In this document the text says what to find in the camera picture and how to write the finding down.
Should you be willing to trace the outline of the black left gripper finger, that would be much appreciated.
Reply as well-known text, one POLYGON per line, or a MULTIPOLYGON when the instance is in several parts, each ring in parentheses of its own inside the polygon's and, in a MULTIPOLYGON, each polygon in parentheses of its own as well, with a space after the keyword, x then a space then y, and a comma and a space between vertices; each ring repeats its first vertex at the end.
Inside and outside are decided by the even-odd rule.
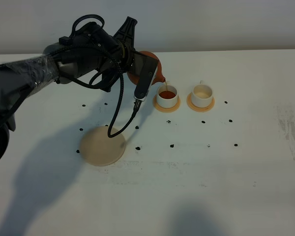
POLYGON ((135 26, 137 20, 131 17, 127 17, 122 26, 115 33, 113 38, 115 39, 118 46, 129 47, 135 51, 134 48, 134 37, 135 37, 135 26))

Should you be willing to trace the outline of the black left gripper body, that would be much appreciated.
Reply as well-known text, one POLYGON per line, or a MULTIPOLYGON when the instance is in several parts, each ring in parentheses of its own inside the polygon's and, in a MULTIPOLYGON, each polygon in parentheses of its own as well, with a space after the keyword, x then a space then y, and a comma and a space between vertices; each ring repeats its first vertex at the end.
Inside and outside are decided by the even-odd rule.
POLYGON ((134 61, 134 50, 118 46, 113 36, 106 33, 101 25, 89 22, 71 31, 71 56, 77 71, 71 81, 89 89, 110 92, 114 83, 123 78, 134 61))

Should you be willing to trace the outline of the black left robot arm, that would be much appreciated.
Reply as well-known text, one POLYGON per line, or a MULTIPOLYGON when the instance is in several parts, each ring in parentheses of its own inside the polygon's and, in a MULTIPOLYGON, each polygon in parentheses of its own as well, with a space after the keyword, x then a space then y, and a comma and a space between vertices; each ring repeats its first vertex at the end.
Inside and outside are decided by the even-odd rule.
POLYGON ((89 89, 111 90, 133 62, 137 21, 127 17, 114 35, 104 19, 89 14, 77 19, 71 34, 45 48, 42 55, 0 64, 0 159, 9 133, 16 129, 14 114, 24 100, 51 83, 75 82, 89 89))

